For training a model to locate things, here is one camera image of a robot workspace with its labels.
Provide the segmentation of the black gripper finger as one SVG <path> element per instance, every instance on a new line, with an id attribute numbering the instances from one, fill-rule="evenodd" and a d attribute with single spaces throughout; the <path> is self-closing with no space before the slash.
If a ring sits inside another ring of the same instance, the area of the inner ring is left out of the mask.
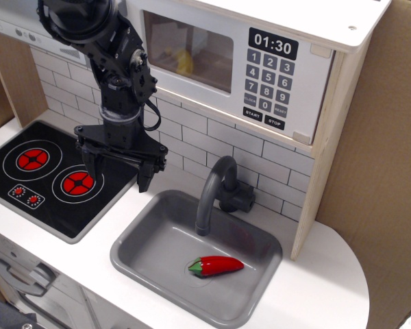
<path id="1" fill-rule="evenodd" d="M 145 162 L 138 168 L 137 185 L 140 193 L 148 191 L 154 175 L 154 166 Z"/>
<path id="2" fill-rule="evenodd" d="M 82 147 L 81 149 L 82 154 L 82 161 L 86 167 L 86 170 L 91 178 L 97 177 L 97 169 L 96 169 L 96 157 L 95 155 L 87 148 Z"/>

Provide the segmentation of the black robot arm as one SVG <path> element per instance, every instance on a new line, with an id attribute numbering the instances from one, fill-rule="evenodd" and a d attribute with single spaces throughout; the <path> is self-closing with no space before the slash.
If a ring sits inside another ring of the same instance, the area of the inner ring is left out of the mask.
<path id="1" fill-rule="evenodd" d="M 150 100 L 157 91 L 142 40 L 119 12 L 115 1 L 39 1 L 39 21 L 52 38 L 83 53 L 101 92 L 101 125 L 78 125 L 76 146 L 87 172 L 98 180 L 105 159 L 137 168 L 139 191 L 148 190 L 153 176 L 166 166 L 168 149 L 148 133 L 144 109 L 156 115 Z"/>

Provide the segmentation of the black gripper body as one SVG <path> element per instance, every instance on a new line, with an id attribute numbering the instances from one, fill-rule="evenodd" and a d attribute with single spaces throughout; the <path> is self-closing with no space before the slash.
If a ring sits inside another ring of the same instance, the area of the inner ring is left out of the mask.
<path id="1" fill-rule="evenodd" d="M 145 162 L 162 171 L 166 166 L 168 149 L 152 139 L 139 118 L 128 121 L 107 121 L 101 125 L 78 125 L 77 148 L 87 147 L 96 157 L 97 171 L 103 170 L 106 158 L 123 161 L 139 167 Z"/>

